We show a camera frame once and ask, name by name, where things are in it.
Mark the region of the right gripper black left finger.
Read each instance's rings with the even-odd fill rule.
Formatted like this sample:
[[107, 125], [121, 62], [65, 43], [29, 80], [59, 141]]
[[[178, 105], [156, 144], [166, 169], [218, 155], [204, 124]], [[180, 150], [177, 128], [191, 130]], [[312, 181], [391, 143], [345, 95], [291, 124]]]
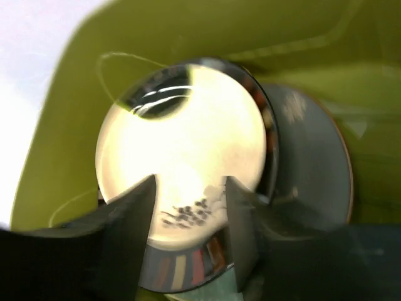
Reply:
[[1, 230], [2, 300], [134, 300], [156, 195], [155, 176], [54, 228]]

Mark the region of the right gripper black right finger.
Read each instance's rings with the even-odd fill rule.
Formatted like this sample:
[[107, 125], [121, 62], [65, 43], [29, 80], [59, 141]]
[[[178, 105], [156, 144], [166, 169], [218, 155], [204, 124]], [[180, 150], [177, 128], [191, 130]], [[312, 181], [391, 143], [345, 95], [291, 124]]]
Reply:
[[399, 300], [400, 225], [304, 230], [226, 179], [227, 235], [237, 289], [259, 300]]

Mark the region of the grey deer pattern plate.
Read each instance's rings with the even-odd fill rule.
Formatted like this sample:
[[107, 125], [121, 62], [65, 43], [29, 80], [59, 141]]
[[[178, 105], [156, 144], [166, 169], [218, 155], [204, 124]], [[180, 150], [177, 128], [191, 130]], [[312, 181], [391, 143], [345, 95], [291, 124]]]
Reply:
[[265, 83], [278, 132], [273, 209], [286, 221], [329, 231], [350, 220], [353, 174], [339, 128], [321, 103], [288, 85]]

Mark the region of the dark-rimmed beige plate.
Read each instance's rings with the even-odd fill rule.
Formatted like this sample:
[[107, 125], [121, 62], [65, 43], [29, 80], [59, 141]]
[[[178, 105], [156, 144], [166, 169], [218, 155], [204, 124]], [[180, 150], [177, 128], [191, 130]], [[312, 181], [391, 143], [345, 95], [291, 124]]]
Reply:
[[[258, 106], [265, 123], [266, 156], [263, 172], [257, 184], [265, 198], [272, 197], [278, 176], [279, 147], [276, 118], [271, 100], [256, 79], [245, 68], [233, 62], [213, 57], [193, 59], [191, 62], [195, 65], [207, 66], [231, 77], [247, 90]], [[202, 198], [193, 206], [176, 208], [173, 217], [177, 217], [180, 223], [204, 226], [218, 213], [225, 212], [225, 197], [225, 191], [220, 190], [210, 200]], [[150, 263], [146, 267], [141, 283], [146, 289], [155, 292], [179, 293], [193, 290], [217, 278], [232, 266], [227, 233], [224, 228], [212, 231], [205, 241], [196, 243], [192, 247], [179, 251], [163, 251], [149, 247], [145, 254]]]

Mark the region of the light blue rectangular dish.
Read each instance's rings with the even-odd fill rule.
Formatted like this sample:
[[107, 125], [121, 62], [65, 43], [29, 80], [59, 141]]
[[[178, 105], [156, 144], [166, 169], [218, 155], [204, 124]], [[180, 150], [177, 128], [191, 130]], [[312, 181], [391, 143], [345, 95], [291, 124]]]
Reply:
[[195, 301], [243, 301], [242, 293], [237, 292], [234, 267], [228, 269], [215, 280], [188, 292], [173, 295], [177, 300]]

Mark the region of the cream plate with black mark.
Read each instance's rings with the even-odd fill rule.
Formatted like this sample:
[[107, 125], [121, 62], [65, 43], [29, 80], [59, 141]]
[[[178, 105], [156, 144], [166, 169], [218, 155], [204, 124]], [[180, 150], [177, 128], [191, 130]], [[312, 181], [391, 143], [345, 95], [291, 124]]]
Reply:
[[267, 138], [264, 93], [235, 65], [183, 63], [136, 83], [106, 114], [96, 145], [110, 203], [150, 175], [157, 183], [148, 243], [179, 250], [227, 222], [225, 178], [255, 189]]

